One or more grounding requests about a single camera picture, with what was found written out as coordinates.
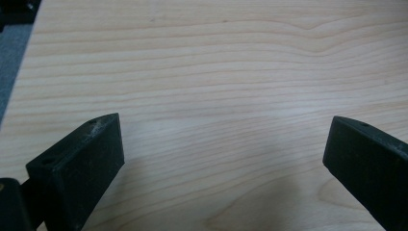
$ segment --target wood grain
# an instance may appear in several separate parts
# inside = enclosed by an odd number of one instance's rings
[[[334,115],[408,141],[408,2],[44,0],[0,175],[119,112],[85,230],[382,230],[321,163]]]

